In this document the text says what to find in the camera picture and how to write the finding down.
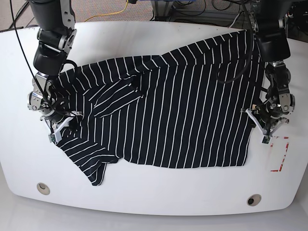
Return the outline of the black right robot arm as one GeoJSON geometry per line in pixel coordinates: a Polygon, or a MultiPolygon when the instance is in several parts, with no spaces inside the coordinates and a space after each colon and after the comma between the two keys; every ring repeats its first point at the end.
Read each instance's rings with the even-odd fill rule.
{"type": "Polygon", "coordinates": [[[28,95],[28,108],[41,112],[41,119],[50,129],[50,141],[58,143],[61,130],[81,115],[68,110],[66,99],[52,96],[63,66],[75,65],[67,58],[77,33],[75,13],[69,0],[31,0],[29,5],[39,26],[39,43],[33,61],[37,73],[32,80],[33,91],[28,95]]]}

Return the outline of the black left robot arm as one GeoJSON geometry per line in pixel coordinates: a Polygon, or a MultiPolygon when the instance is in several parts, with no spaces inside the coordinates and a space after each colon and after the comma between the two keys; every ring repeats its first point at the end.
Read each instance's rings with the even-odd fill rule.
{"type": "Polygon", "coordinates": [[[289,122],[286,116],[295,109],[295,97],[289,90],[291,73],[284,63],[291,56],[284,21],[291,5],[290,0],[257,0],[250,10],[254,38],[261,60],[267,64],[265,76],[270,84],[265,101],[245,112],[262,133],[265,144],[282,124],[289,122]]]}

